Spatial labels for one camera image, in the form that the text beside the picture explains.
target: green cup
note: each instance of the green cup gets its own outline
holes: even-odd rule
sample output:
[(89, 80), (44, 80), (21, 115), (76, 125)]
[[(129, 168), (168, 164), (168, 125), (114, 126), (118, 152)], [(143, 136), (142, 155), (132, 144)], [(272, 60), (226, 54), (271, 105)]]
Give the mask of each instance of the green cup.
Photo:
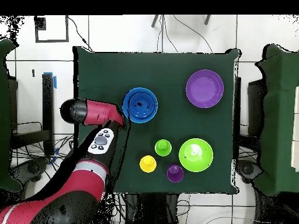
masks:
[(180, 147), (179, 160), (185, 169), (201, 172), (213, 161), (212, 147), (205, 140), (192, 138)]
[(159, 156), (166, 156), (171, 152), (171, 143), (161, 139), (155, 144), (155, 151)]

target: green cloth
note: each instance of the green cloth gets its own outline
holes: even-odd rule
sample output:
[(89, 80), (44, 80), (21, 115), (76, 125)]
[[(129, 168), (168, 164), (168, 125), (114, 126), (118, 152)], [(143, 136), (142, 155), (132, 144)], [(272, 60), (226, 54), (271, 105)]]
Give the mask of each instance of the green cloth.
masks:
[[(112, 53), (78, 51), (79, 98), (117, 104), (132, 88), (151, 90), (158, 100), (155, 117), (143, 124), (131, 124), (126, 155), (115, 192), (122, 193), (237, 193), (231, 185), (232, 102), (234, 91), (234, 60), (237, 49), (227, 54), (162, 54)], [(224, 94), (212, 108), (197, 108), (186, 97), (186, 83), (201, 69), (220, 75)], [(79, 142), (93, 127), (79, 128)], [(119, 162), (126, 131), (120, 131), (113, 164)], [(167, 179), (171, 163), (179, 163), (179, 149), (190, 138), (206, 140), (214, 152), (211, 166), (203, 172), (184, 169), (179, 183)], [(155, 143), (168, 140), (172, 151), (160, 157)], [(140, 169), (140, 159), (151, 155), (157, 161), (152, 173)]]
[(13, 49), (13, 42), (7, 39), (0, 40), (0, 188), (17, 192), (22, 189), (22, 185), (8, 173), (11, 164), (11, 102), (5, 57)]
[(299, 86), (299, 53), (272, 44), (259, 62), (266, 78), (264, 128), (260, 136), (260, 164), (265, 171), (254, 181), (265, 195), (299, 192), (299, 173), (291, 167), (295, 88)]

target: green bowl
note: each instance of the green bowl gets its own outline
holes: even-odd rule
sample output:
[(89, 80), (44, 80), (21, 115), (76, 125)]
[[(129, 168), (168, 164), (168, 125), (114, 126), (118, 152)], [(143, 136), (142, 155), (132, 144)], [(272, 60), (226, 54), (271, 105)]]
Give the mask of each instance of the green bowl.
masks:
[(205, 140), (192, 138), (180, 147), (179, 160), (185, 169), (201, 172), (213, 161), (212, 147)]

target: white tile floor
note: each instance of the white tile floor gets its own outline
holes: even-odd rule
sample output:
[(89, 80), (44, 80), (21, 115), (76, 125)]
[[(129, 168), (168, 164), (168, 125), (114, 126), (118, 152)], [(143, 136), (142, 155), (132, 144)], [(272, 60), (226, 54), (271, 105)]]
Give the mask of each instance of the white tile floor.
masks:
[[(157, 51), (157, 39), (161, 26), (159, 19), (151, 27), (154, 15), (123, 16), (70, 16), (78, 26), (81, 36), (94, 51)], [(209, 42), (214, 53), (224, 53), (230, 48), (242, 51), (238, 75), (242, 78), (241, 88), (241, 124), (248, 124), (247, 85), (262, 77), (254, 62), (261, 60), (265, 45), (276, 43), (290, 51), (299, 49), (299, 22), (296, 17), (278, 15), (212, 15), (208, 25), (204, 25), (206, 15), (176, 15), (176, 18), (199, 32)], [(46, 16), (47, 30), (39, 31), (40, 39), (64, 39), (64, 16)], [(180, 52), (210, 53), (206, 42), (196, 33), (179, 23), (173, 15), (165, 15), (168, 37)], [(0, 34), (7, 27), (0, 25)], [(10, 75), (19, 81), (18, 122), (42, 121), (41, 119), (41, 75), (52, 72), (57, 77), (54, 89), (54, 120), (56, 139), (69, 136), (72, 125), (64, 122), (59, 114), (61, 103), (73, 96), (73, 54), (72, 46), (84, 46), (76, 32), (75, 25), (69, 20), (68, 43), (35, 43), (34, 22), (32, 16), (25, 18), (18, 35), (19, 47), (8, 54), (7, 68)], [(161, 51), (161, 35), (158, 44)], [(173, 45), (164, 33), (164, 52), (175, 53)], [(39, 125), (20, 125), (19, 131), (26, 132), (39, 128)], [(247, 133), (247, 127), (241, 127), (241, 133)], [(66, 144), (61, 152), (68, 153)], [(54, 174), (51, 165), (47, 172)], [(43, 175), (38, 183), (29, 186), (27, 196), (38, 192), (48, 182)], [(242, 182), (236, 175), (237, 195), (222, 194), (181, 194), (180, 200), (190, 199), (190, 211), (179, 217), (180, 224), (252, 224), (255, 214), (255, 197), (250, 185)], [(178, 206), (178, 214), (187, 211), (185, 201)]]

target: purple cup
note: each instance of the purple cup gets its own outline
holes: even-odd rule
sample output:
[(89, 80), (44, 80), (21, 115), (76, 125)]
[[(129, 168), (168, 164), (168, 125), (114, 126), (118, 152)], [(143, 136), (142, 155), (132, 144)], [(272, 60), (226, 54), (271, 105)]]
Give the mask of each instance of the purple cup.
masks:
[(167, 170), (167, 178), (174, 183), (180, 182), (184, 177), (183, 169), (177, 164), (171, 164)]
[(195, 72), (188, 80), (186, 94), (196, 107), (215, 106), (223, 96), (224, 86), (220, 76), (208, 69)]

